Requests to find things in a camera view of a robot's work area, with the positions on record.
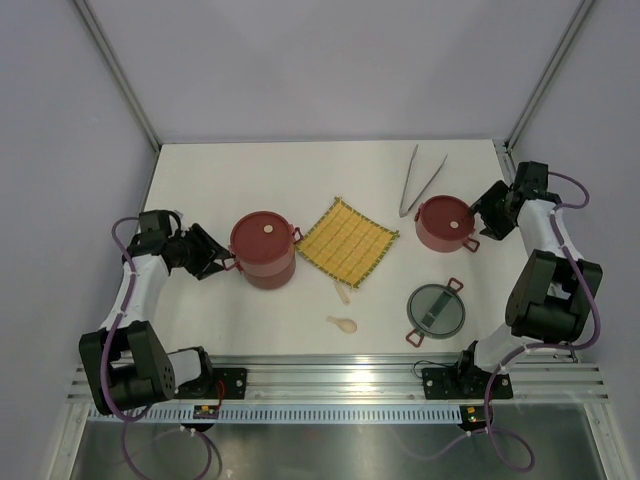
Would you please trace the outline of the bamboo woven tray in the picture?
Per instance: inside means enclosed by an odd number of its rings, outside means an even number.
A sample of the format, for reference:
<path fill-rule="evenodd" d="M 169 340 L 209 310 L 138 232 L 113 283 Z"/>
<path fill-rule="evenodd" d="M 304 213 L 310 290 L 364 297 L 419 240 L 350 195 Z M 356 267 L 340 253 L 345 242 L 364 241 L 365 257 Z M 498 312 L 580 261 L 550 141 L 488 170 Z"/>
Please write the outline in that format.
<path fill-rule="evenodd" d="M 297 243 L 298 253 L 315 268 L 350 289 L 358 289 L 399 238 L 341 197 Z"/>

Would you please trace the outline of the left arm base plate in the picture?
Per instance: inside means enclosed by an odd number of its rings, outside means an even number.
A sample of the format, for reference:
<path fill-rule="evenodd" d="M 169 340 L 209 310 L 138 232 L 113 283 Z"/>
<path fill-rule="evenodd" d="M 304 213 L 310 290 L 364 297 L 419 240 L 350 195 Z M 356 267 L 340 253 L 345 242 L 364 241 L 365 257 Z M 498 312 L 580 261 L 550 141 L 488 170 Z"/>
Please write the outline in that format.
<path fill-rule="evenodd" d="M 214 367 L 196 380 L 177 387 L 175 400 L 243 400 L 246 394 L 248 371 L 246 368 Z"/>

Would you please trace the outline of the aluminium rail frame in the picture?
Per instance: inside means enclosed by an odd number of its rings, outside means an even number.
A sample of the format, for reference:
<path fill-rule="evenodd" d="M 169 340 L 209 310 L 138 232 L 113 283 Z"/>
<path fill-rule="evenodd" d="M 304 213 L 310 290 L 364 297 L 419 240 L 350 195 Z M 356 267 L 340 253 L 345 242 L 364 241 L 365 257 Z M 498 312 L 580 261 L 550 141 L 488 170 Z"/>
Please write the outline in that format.
<path fill-rule="evenodd" d="M 451 354 L 221 356 L 213 359 L 213 367 L 247 369 L 243 400 L 172 399 L 155 406 L 210 405 L 217 411 L 227 404 L 453 405 L 462 415 L 459 425 L 496 435 L 495 411 L 500 405 L 576 404 L 585 411 L 606 476 L 627 477 L 597 365 L 581 361 L 572 351 L 536 350 L 515 359 L 508 373 L 498 377 L 488 399 L 426 400 L 414 372 L 431 366 L 454 368 L 456 362 Z M 142 420 L 150 410 L 137 423 L 150 423 Z"/>

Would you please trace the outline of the red steel bowl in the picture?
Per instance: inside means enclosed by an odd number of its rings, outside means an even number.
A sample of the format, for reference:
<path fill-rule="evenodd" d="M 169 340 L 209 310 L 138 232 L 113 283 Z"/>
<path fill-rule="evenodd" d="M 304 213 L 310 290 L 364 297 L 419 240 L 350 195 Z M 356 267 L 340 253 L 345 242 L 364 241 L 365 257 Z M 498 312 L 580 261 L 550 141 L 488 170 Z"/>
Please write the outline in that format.
<path fill-rule="evenodd" d="M 284 217 L 271 211 L 256 211 L 235 224 L 230 251 L 244 272 L 269 277 L 289 266 L 295 241 L 295 227 Z"/>
<path fill-rule="evenodd" d="M 243 277 L 251 285 L 264 290 L 273 290 L 291 280 L 296 268 L 296 259 L 285 258 L 265 265 L 241 262 L 240 267 Z"/>
<path fill-rule="evenodd" d="M 473 237 L 473 220 L 453 219 L 447 216 L 415 216 L 418 239 L 428 249 L 438 253 L 453 253 L 467 249 L 475 253 L 480 241 Z"/>

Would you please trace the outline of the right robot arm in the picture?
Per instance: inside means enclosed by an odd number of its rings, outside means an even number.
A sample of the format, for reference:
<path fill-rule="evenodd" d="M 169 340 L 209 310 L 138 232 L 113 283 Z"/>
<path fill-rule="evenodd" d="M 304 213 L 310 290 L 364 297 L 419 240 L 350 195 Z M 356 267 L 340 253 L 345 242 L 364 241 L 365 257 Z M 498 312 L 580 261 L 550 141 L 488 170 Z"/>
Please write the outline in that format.
<path fill-rule="evenodd" d="M 552 175 L 543 163 L 522 162 L 511 184 L 496 182 L 471 207 L 488 238 L 520 230 L 529 258 L 507 299 L 504 324 L 458 357 L 453 380 L 465 396 L 490 398 L 520 355 L 577 348 L 587 319 L 599 317 L 603 271 L 573 245 L 563 221 L 569 205 L 550 191 Z"/>

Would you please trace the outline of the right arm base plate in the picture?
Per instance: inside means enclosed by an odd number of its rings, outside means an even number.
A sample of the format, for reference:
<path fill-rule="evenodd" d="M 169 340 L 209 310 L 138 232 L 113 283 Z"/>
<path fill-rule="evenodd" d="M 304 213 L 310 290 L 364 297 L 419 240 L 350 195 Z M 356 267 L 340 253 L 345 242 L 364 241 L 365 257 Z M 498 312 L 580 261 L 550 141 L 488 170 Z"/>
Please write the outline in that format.
<path fill-rule="evenodd" d="M 428 367 L 415 371 L 426 400 L 483 400 L 491 374 L 472 368 L 462 372 L 453 367 Z"/>

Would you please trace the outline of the beige spoon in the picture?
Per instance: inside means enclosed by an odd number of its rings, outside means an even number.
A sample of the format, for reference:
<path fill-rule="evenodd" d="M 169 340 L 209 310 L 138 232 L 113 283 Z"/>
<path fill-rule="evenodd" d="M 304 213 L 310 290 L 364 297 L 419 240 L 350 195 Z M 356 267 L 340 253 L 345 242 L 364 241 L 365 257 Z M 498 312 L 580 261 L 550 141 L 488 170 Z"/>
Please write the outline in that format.
<path fill-rule="evenodd" d="M 334 316 L 328 316 L 326 321 L 335 325 L 342 332 L 346 334 L 354 334 L 358 330 L 358 325 L 356 324 L 356 322 L 349 318 L 339 318 Z"/>

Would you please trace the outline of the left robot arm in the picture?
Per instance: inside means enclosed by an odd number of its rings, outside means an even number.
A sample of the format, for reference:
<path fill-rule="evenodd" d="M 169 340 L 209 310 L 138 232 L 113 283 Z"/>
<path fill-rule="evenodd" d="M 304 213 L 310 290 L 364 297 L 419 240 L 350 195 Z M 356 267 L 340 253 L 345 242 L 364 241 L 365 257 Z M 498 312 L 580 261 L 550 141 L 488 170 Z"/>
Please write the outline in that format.
<path fill-rule="evenodd" d="M 178 213 L 146 211 L 138 231 L 120 244 L 123 277 L 114 305 L 98 330 L 81 336 L 79 353 L 98 411 L 134 422 L 178 394 L 208 396 L 216 374 L 201 346 L 168 353 L 152 326 L 170 274 L 196 280 L 222 272 L 230 251 L 199 224 L 184 228 Z"/>

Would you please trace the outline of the metal tongs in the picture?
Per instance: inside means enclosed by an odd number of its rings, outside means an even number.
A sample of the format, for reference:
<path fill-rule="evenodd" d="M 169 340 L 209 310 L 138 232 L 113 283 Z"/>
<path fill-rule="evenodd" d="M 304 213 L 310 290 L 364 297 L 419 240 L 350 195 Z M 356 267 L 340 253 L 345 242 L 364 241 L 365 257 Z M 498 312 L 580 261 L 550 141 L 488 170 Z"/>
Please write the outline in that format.
<path fill-rule="evenodd" d="M 401 190 L 398 207 L 400 218 L 406 218 L 418 206 L 421 198 L 448 162 L 448 157 L 448 154 L 439 157 L 434 154 L 423 154 L 419 144 L 413 147 Z"/>

